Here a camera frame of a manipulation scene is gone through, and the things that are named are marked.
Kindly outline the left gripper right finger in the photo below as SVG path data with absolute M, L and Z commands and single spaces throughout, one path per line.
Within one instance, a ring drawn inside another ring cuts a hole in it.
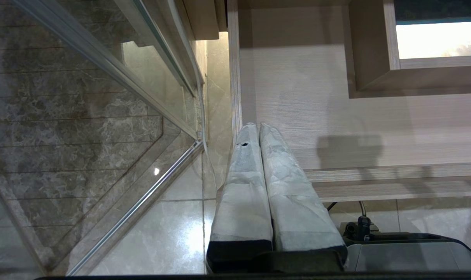
M 333 250 L 345 262 L 346 244 L 283 135 L 266 123 L 259 133 L 276 250 Z

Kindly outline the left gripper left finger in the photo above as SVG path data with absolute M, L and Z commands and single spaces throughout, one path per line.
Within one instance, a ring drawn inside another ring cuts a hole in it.
M 246 272 L 254 258 L 272 250 L 273 227 L 258 129 L 248 123 L 235 140 L 225 186 L 216 206 L 207 270 Z

